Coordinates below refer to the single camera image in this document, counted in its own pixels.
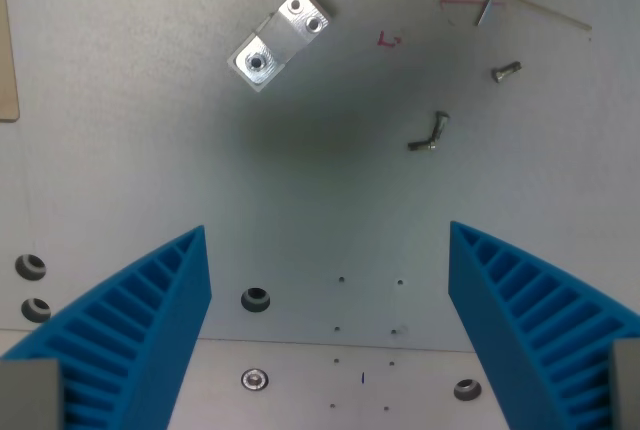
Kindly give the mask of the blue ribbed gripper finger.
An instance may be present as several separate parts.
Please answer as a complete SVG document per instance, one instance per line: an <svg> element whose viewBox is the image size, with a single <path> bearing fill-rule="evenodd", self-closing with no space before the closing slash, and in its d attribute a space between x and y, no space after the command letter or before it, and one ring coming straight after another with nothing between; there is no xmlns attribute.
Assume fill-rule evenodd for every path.
<svg viewBox="0 0 640 430"><path fill-rule="evenodd" d="M60 365L66 429L165 429L211 297L198 226L96 285L1 358Z"/></svg>
<svg viewBox="0 0 640 430"><path fill-rule="evenodd" d="M612 428L609 352L638 336L637 313L459 222L448 293L509 428Z"/></svg>

